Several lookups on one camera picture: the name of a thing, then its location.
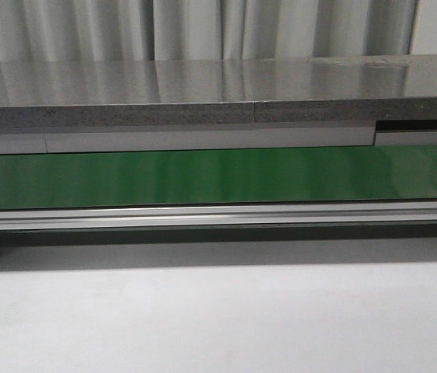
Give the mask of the white pleated curtain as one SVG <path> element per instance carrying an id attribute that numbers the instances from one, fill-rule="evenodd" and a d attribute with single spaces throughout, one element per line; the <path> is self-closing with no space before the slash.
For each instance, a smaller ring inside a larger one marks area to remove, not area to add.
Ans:
<path id="1" fill-rule="evenodd" d="M 0 1 L 0 62 L 437 54 L 437 1 Z"/>

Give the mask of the aluminium conveyor front rail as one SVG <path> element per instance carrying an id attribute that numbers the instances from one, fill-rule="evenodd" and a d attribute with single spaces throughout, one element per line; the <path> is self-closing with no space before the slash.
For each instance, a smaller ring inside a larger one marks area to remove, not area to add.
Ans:
<path id="1" fill-rule="evenodd" d="M 0 210 L 0 232 L 387 222 L 435 223 L 437 200 Z"/>

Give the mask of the green conveyor belt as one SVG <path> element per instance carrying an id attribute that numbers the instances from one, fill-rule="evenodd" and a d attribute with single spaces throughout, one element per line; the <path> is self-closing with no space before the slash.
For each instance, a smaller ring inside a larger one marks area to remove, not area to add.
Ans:
<path id="1" fill-rule="evenodd" d="M 437 198 L 437 145 L 0 155 L 0 210 Z"/>

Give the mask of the grey conveyor back rail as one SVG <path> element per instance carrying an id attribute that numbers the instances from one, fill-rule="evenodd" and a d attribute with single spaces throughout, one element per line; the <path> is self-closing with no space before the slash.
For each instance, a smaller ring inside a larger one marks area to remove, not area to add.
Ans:
<path id="1" fill-rule="evenodd" d="M 437 145 L 437 120 L 0 129 L 0 155 L 360 145 Z"/>

